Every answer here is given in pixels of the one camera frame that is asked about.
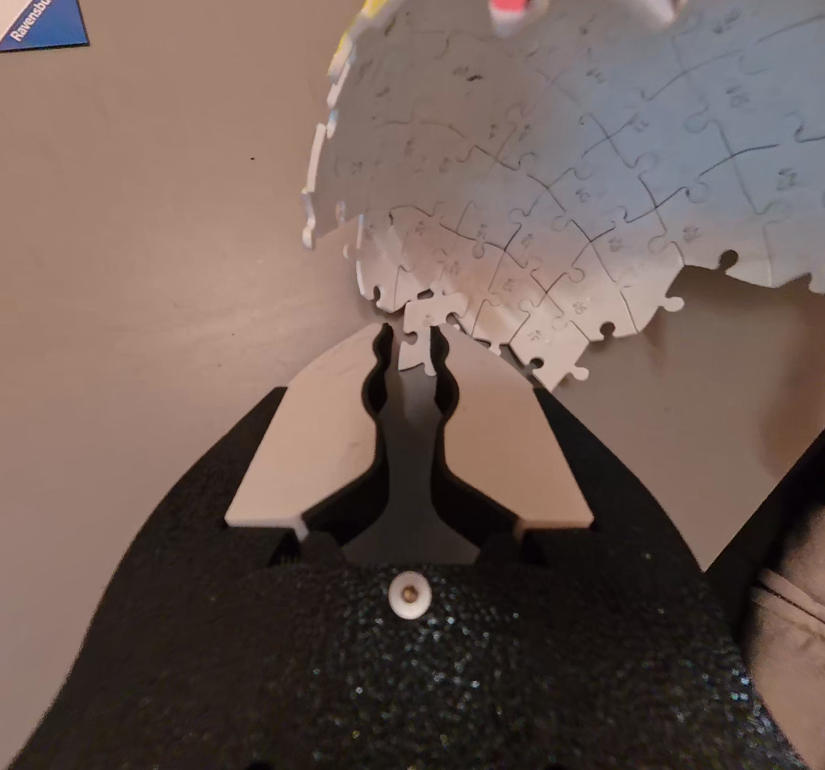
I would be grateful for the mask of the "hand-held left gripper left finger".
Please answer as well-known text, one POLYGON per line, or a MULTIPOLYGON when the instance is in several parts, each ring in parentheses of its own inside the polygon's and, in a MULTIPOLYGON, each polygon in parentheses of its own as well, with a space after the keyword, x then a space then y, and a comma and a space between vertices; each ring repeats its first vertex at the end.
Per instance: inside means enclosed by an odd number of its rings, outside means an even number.
POLYGON ((388 465, 378 414, 393 340, 391 325, 369 324, 293 377, 224 515, 229 527, 351 540, 381 516, 388 465))

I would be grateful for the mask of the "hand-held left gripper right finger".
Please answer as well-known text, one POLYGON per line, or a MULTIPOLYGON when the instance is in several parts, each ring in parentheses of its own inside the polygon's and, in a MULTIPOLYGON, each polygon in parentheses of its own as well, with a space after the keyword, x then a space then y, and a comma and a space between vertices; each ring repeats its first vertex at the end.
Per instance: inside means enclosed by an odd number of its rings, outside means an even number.
POLYGON ((590 528, 593 512, 531 383, 449 324, 431 328, 431 362, 438 517, 466 540, 590 528))

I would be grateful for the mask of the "single jigsaw puzzle piece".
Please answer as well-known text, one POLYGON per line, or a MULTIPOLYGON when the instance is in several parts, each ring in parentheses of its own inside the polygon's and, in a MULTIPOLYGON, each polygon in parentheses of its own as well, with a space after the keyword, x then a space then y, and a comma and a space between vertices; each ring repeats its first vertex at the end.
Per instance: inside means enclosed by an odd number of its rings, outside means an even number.
POLYGON ((403 341, 399 345, 397 369, 400 372, 424 367, 433 377, 436 370, 431 359, 431 329, 446 323, 451 314, 461 316, 468 306, 468 298, 460 292, 440 292, 431 298, 409 301, 404 309, 403 332, 415 335, 414 342, 403 341))

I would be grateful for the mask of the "colourful cartoon puzzle ball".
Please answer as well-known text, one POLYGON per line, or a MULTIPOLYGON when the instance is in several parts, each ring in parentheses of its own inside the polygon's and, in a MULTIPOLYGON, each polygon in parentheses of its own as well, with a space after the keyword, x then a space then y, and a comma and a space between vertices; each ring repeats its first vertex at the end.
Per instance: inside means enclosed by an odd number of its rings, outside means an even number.
POLYGON ((458 326, 540 383, 684 302, 686 266, 823 294, 823 0, 366 0, 330 64, 304 244, 387 312, 458 326))

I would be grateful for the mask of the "person's beige clothing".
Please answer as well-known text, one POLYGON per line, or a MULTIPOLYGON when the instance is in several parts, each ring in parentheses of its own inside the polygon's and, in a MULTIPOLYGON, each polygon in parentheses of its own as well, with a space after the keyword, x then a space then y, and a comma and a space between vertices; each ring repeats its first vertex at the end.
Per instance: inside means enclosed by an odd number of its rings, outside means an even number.
POLYGON ((807 767, 823 769, 823 595, 764 569, 750 609, 746 650, 756 689, 807 767))

